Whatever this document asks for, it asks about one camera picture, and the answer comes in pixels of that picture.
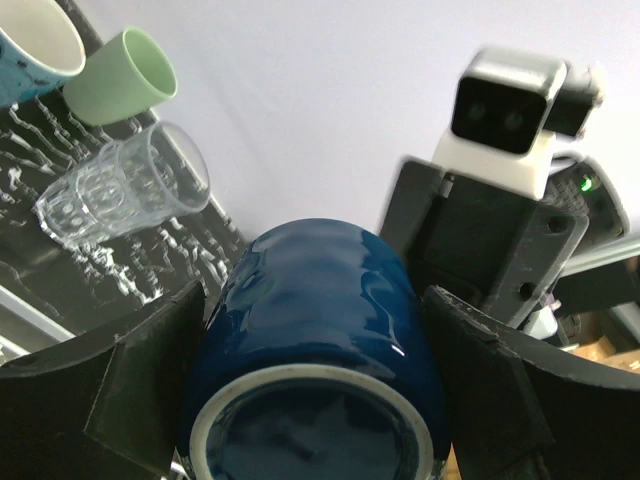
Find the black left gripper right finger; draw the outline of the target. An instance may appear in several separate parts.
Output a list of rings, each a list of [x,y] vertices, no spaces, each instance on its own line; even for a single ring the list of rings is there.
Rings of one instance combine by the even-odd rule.
[[[422,305],[462,478],[638,478],[638,374],[536,340],[438,287]]]

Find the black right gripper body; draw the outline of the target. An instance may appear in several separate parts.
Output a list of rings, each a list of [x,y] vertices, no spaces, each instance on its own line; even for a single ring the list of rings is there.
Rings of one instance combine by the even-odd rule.
[[[417,294],[437,285],[517,328],[588,225],[586,202],[569,181],[548,183],[533,200],[406,159],[379,235],[403,260]]]

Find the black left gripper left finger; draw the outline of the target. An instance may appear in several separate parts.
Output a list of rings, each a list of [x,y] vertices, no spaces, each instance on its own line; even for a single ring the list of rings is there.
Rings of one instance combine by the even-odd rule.
[[[193,282],[2,366],[2,478],[168,475],[204,313]]]

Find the dark blue ceramic mug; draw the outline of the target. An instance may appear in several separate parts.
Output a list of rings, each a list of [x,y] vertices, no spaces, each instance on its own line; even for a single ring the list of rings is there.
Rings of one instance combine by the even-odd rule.
[[[396,253],[332,219],[252,242],[189,374],[193,479],[438,479],[450,451],[422,311]]]

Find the clear glass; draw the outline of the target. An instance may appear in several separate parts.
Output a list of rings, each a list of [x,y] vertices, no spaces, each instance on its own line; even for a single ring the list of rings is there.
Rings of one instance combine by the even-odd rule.
[[[160,121],[110,142],[54,181],[34,211],[45,233],[76,248],[198,213],[210,196],[197,145],[181,127]]]

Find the pale green cup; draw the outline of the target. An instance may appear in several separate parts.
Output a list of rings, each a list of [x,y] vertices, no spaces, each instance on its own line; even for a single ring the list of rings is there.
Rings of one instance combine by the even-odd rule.
[[[128,27],[91,55],[62,93],[75,117],[99,126],[144,112],[177,90],[175,71],[161,47],[145,31]]]

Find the light blue dotted mug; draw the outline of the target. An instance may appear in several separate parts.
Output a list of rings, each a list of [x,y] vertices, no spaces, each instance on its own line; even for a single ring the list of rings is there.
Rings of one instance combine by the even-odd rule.
[[[46,94],[85,67],[85,47],[55,1],[1,1],[1,106]]]

